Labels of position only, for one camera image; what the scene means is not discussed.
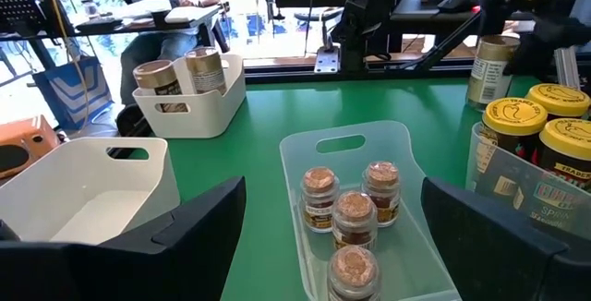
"chair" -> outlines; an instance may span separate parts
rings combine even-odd
[[[298,20],[303,20],[306,23],[313,22],[313,21],[321,21],[322,22],[322,47],[324,51],[332,50],[332,38],[329,34],[329,30],[326,28],[326,22],[335,19],[343,14],[342,8],[327,8],[320,13],[312,13],[311,16],[308,18],[308,14],[304,13],[295,13],[294,17]]]

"cork lid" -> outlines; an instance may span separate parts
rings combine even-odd
[[[310,168],[304,174],[304,189],[308,193],[321,194],[332,190],[334,172],[328,167]]]
[[[143,89],[156,89],[176,81],[173,62],[169,60],[156,60],[136,66],[133,76]]]
[[[373,205],[368,195],[349,191],[337,199],[336,210],[349,222],[361,222],[371,216]]]
[[[373,162],[366,169],[366,181],[380,189],[398,183],[398,168],[391,162]]]
[[[369,250],[347,246],[334,254],[332,273],[344,285],[365,287],[377,278],[378,263]]]

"jeans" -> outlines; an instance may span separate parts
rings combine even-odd
[[[121,53],[121,103],[135,103],[132,92],[138,88],[133,77],[136,66],[155,60],[171,60],[185,55],[197,46],[197,36],[184,33],[140,34]]]

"metal bracket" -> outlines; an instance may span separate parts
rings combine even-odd
[[[576,64],[575,46],[559,48],[554,51],[554,62],[556,63],[556,74],[558,83],[577,90],[581,89],[579,69]]]
[[[315,74],[336,74],[339,71],[339,59],[341,48],[338,43],[332,45],[331,49],[321,46],[316,53]]]

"orange speaker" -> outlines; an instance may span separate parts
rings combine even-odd
[[[19,173],[59,143],[43,115],[0,125],[0,178]]]

